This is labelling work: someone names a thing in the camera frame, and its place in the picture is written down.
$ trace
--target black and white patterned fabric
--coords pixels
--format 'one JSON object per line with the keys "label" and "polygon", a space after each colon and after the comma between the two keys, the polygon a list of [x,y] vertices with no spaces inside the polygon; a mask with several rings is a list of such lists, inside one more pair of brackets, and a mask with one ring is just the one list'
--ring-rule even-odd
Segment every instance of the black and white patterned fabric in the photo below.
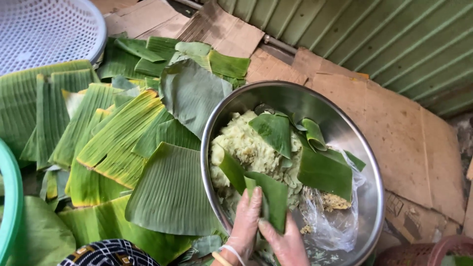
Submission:
{"label": "black and white patterned fabric", "polygon": [[146,252],[124,239],[90,243],[76,250],[58,266],[161,266]]}

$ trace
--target plastic glove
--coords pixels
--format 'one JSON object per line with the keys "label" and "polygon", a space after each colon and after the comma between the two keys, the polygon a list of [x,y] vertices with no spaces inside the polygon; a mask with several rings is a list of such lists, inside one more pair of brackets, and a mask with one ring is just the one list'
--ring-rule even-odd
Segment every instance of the plastic glove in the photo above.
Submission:
{"label": "plastic glove", "polygon": [[271,245],[281,266],[310,266],[306,249],[296,222],[290,211],[286,216],[286,232],[280,235],[273,226],[265,220],[258,223],[261,234]]}
{"label": "plastic glove", "polygon": [[247,261],[253,252],[262,195],[261,187],[256,187],[250,200],[245,189],[236,207],[235,223],[226,245],[233,247],[243,261]]}

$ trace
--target white plastic basket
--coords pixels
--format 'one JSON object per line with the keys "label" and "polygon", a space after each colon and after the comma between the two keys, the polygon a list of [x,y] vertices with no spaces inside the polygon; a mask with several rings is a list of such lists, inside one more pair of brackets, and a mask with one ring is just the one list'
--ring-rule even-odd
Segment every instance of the white plastic basket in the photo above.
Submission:
{"label": "white plastic basket", "polygon": [[76,59],[94,64],[106,37],[88,0],[0,0],[0,76]]}

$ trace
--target stack of banana leaves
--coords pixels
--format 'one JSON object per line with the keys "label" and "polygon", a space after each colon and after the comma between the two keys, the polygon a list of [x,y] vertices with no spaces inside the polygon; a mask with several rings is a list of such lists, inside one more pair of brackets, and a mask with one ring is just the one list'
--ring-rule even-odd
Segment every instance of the stack of banana leaves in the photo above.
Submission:
{"label": "stack of banana leaves", "polygon": [[25,196],[7,265],[56,265],[101,239],[127,239],[162,266],[197,265],[189,259],[220,247],[201,137],[249,62],[204,43],[118,36],[97,70],[77,60],[0,77],[0,138],[40,188]]}

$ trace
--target clear plastic wrap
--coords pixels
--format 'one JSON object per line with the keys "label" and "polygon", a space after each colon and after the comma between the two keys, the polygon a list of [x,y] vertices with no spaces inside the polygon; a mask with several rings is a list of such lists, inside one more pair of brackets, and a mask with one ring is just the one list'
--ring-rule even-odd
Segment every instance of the clear plastic wrap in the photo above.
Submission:
{"label": "clear plastic wrap", "polygon": [[357,189],[365,183],[366,178],[343,150],[331,148],[341,152],[351,166],[353,172],[351,207],[345,210],[325,211],[320,191],[304,187],[299,208],[306,224],[311,228],[309,234],[319,248],[349,252],[355,247],[358,234]]}

